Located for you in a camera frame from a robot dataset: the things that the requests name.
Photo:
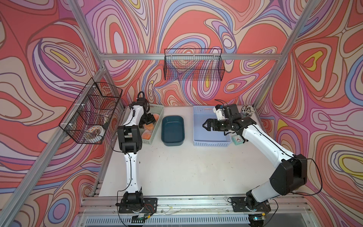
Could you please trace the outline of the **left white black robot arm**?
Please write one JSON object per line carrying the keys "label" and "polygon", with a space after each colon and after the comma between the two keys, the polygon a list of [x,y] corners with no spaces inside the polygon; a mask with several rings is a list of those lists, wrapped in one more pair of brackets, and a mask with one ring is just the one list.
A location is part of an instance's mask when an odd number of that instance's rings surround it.
{"label": "left white black robot arm", "polygon": [[140,125],[155,122],[155,118],[149,113],[149,110],[147,99],[138,97],[128,106],[125,118],[117,129],[119,149],[125,157],[128,178],[128,185],[124,189],[121,204],[129,209],[141,210],[144,206],[142,187],[137,180],[137,153],[142,148]]}

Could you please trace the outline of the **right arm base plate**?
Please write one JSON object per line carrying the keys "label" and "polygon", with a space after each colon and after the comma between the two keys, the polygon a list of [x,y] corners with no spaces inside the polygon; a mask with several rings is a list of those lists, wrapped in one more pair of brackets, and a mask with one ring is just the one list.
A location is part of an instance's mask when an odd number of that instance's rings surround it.
{"label": "right arm base plate", "polygon": [[251,197],[228,197],[227,201],[232,205],[234,212],[271,212],[268,200],[265,200],[264,202],[256,202]]}

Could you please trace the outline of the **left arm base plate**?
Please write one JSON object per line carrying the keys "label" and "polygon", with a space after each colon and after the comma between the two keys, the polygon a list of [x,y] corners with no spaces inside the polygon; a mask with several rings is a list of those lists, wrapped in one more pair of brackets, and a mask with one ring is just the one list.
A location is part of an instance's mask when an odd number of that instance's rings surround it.
{"label": "left arm base plate", "polygon": [[126,203],[123,201],[117,203],[116,207],[118,213],[120,214],[153,214],[157,212],[158,198],[157,197],[147,197],[144,198],[142,202],[139,203]]}

